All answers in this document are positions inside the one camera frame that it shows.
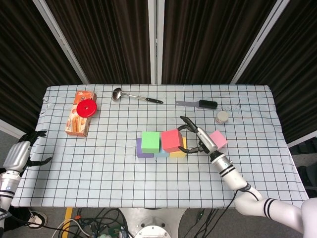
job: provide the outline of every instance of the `black handle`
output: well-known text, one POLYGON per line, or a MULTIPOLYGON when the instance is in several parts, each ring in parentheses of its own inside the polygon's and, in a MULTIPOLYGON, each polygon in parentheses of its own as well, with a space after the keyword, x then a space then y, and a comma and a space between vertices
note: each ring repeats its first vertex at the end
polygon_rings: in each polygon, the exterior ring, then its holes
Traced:
POLYGON ((213 101, 207 101, 207 100, 199 100, 199 107, 216 109, 218 107, 218 103, 213 101))
POLYGON ((148 102, 151 102, 151 103, 160 103, 160 104, 164 103, 164 102, 162 102, 160 100, 156 100, 154 98, 146 98, 145 100, 147 100, 148 102))

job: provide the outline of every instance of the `snack box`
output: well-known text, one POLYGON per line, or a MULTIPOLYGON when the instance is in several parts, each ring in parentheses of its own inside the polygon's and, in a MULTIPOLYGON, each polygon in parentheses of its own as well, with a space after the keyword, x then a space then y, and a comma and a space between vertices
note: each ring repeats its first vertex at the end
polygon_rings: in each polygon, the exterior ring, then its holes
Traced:
POLYGON ((96 101, 97 96, 91 91, 77 91, 74 104, 67 120, 65 132, 69 135, 87 136, 91 117, 82 118, 77 114, 77 105, 83 100, 92 99, 96 101))

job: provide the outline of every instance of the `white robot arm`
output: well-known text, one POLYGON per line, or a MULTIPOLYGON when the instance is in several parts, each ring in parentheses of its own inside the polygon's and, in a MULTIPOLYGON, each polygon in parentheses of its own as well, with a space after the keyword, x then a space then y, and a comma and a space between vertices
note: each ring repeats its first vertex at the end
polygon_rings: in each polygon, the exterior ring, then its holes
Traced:
POLYGON ((207 133, 197 127, 189 118, 181 117, 186 123, 178 129, 188 129, 196 133, 199 138, 199 147, 191 150, 179 147, 185 153, 196 153, 204 151, 210 156, 211 164, 215 166, 222 179, 230 189, 243 192, 234 200, 238 212, 246 216, 262 216, 287 225, 304 234, 304 238, 316 238, 317 227, 315 219, 317 216, 317 198, 305 201, 302 209, 291 204, 273 199, 263 198, 262 195, 248 184, 239 174, 228 158, 218 151, 216 144, 207 133))
POLYGON ((22 136, 19 142, 11 147, 3 164, 6 172, 0 175, 0 237, 4 232, 4 220, 11 215, 8 210, 23 172, 27 167, 44 165, 52 159, 30 160, 31 146, 39 136, 46 136, 46 131, 33 131, 22 136))

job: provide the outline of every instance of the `robot finger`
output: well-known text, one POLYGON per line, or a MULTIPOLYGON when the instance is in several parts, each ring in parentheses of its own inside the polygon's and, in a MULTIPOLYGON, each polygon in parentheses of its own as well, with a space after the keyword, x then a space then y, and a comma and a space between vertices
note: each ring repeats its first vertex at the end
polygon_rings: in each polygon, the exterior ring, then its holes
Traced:
POLYGON ((178 148, 183 151, 184 153, 186 154, 193 154, 193 153, 198 153, 199 152, 199 147, 194 147, 192 149, 185 149, 184 147, 182 146, 178 146, 178 148))
POLYGON ((192 128, 191 128, 189 125, 181 125, 181 126, 178 128, 179 131, 184 130, 184 129, 188 129, 189 131, 194 132, 194 131, 192 130, 192 128))
POLYGON ((191 128, 190 131, 193 131, 194 133, 198 132, 197 126, 189 118, 184 116, 180 116, 180 118, 191 128))

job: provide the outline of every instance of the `green block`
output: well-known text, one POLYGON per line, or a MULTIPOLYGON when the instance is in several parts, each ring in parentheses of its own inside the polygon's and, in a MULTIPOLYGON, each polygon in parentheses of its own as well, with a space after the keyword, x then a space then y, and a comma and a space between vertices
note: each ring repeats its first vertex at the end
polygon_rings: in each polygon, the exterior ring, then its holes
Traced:
POLYGON ((159 132, 143 131, 141 149, 142 149, 142 153, 158 153, 159 152, 159 132))

